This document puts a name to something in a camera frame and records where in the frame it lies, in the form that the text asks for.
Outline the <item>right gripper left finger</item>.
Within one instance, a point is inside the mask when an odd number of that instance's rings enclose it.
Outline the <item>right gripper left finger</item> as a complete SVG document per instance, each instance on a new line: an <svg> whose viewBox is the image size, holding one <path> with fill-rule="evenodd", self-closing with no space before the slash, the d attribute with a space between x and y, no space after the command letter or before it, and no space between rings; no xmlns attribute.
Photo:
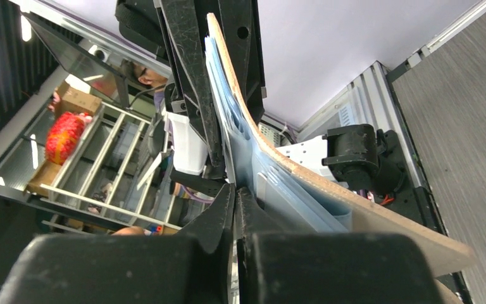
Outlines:
<svg viewBox="0 0 486 304"><path fill-rule="evenodd" d="M235 186L173 235L35 238L0 303L230 303Z"/></svg>

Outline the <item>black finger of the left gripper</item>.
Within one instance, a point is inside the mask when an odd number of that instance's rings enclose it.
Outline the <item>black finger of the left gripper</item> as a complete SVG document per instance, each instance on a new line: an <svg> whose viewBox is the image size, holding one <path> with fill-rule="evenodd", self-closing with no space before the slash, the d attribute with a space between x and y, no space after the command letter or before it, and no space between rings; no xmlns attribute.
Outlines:
<svg viewBox="0 0 486 304"><path fill-rule="evenodd" d="M206 12L201 11L211 4L211 1L161 1L160 7L173 51L173 66L183 97L190 102L187 116L208 151L204 177L221 179L225 175L225 160L204 55Z"/></svg>

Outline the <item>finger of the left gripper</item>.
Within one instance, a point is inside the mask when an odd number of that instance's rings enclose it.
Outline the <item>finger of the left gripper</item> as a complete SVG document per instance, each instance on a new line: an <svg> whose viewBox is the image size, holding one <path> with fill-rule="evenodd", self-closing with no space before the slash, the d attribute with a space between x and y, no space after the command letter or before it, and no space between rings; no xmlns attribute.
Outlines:
<svg viewBox="0 0 486 304"><path fill-rule="evenodd" d="M265 71L257 0L218 2L221 25L247 109L255 123L264 112Z"/></svg>

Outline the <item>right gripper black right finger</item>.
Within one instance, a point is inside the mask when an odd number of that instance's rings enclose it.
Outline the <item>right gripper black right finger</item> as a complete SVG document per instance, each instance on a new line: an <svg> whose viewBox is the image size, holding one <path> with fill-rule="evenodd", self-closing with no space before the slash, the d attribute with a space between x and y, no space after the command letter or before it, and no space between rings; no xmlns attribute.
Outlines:
<svg viewBox="0 0 486 304"><path fill-rule="evenodd" d="M423 253L401 234L283 230L247 188L235 199L241 303L441 303Z"/></svg>

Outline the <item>clear card sleeve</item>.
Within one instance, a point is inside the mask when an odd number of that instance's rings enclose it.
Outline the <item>clear card sleeve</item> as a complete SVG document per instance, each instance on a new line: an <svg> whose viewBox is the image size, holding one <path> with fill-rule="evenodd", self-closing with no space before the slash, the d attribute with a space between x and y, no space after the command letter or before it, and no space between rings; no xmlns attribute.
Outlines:
<svg viewBox="0 0 486 304"><path fill-rule="evenodd" d="M228 178L247 187L274 223L296 232L349 232L352 211L303 186L258 145L229 87L214 38L205 38L206 68L225 145Z"/></svg>

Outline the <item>beige card holder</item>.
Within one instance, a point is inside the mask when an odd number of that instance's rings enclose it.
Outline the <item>beige card holder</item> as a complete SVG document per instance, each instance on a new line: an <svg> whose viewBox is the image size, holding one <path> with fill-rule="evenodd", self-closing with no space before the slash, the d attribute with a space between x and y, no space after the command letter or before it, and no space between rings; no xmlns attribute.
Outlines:
<svg viewBox="0 0 486 304"><path fill-rule="evenodd" d="M383 275L381 279L365 279L360 270L355 271L354 279L350 279L347 271L341 270L338 275L340 281L334 283L329 290L345 292L351 303L421 303L424 291L437 292L434 303L461 303L458 295L436 278L472 265L475 261L473 250L464 243L417 224L298 165L266 142L243 100L220 24L214 13L208 13L206 19L206 68L222 129L223 154L229 179L249 179L248 175L236 172L235 162L242 160L244 168L251 167L251 157L254 155L251 148L256 148L271 160L271 164L280 173L287 174L295 185L314 198L320 205L320 214L325 212L328 205L349 211L349 216L345 220L337 222L351 233L396 233L409 237L416 243L423 253L423 261L427 262L431 271L427 287L417 284L413 291L408 291L405 286L407 280L393 279L391 268L380 271Z"/></svg>

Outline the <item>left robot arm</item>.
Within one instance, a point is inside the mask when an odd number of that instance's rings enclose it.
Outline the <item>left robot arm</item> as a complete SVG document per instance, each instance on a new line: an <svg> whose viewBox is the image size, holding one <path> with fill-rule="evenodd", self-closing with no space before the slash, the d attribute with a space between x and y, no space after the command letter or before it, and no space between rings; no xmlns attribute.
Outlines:
<svg viewBox="0 0 486 304"><path fill-rule="evenodd" d="M220 128L213 112L213 99L206 88L204 36L206 17L218 20L235 74L251 117L258 122L264 113L265 73L258 4L256 1L161 1L159 20L177 76L177 90L190 105L188 114L198 126L213 163L221 160ZM399 194L408 177L397 136L368 124L339 127L320 133L327 153L319 159L332 175L349 189L367 190L377 196Z"/></svg>

